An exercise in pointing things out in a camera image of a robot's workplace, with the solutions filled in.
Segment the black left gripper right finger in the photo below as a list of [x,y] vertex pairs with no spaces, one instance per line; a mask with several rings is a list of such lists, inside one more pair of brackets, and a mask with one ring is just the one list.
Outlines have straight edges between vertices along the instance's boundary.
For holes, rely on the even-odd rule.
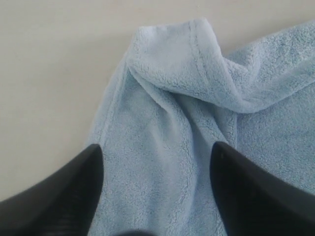
[[315,197],[224,142],[211,152],[211,187],[229,236],[313,236]]

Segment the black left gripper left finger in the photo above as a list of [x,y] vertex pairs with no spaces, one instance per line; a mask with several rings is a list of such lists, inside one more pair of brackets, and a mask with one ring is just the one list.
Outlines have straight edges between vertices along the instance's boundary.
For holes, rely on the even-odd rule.
[[2,236],[86,236],[103,186],[103,154],[89,145],[43,181],[0,203]]

